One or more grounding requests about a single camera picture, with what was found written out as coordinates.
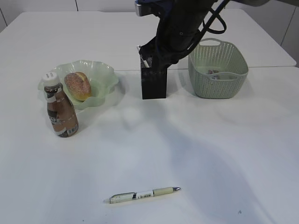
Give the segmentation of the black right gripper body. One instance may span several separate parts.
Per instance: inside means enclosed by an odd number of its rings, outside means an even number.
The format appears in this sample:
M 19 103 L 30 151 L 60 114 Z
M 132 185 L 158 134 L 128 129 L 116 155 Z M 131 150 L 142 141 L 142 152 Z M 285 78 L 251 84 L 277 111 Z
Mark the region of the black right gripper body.
M 186 57 L 193 47 L 193 32 L 158 32 L 152 40 L 141 46 L 141 52 L 144 60 L 152 58 L 152 68 L 168 68 Z

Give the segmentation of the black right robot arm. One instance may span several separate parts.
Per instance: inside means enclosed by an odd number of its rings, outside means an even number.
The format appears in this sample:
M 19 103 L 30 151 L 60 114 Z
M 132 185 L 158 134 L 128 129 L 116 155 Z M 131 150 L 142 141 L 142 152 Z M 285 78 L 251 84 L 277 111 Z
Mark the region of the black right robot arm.
M 141 63 L 146 68 L 163 70 L 189 55 L 206 32 L 222 34 L 226 30 L 211 30 L 215 19 L 228 4 L 224 0 L 213 9 L 213 0 L 137 0 L 135 11 L 140 17 L 159 18 L 155 37 L 139 47 Z

